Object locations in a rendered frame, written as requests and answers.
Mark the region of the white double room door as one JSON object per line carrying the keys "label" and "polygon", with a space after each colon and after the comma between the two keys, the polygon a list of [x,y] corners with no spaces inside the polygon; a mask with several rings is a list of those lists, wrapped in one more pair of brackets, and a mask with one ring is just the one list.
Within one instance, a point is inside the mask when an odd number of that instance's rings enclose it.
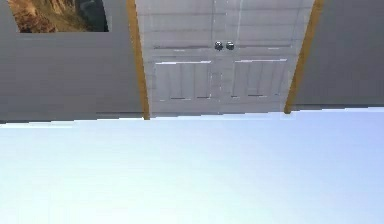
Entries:
{"label": "white double room door", "polygon": [[320,0],[134,3],[151,117],[286,111]]}

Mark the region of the framed brown landscape picture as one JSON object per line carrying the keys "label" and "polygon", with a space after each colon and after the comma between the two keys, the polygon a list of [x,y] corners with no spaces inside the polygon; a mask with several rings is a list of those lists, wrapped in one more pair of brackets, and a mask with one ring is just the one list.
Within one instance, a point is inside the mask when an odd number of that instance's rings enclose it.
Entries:
{"label": "framed brown landscape picture", "polygon": [[102,0],[6,0],[20,33],[108,32]]}

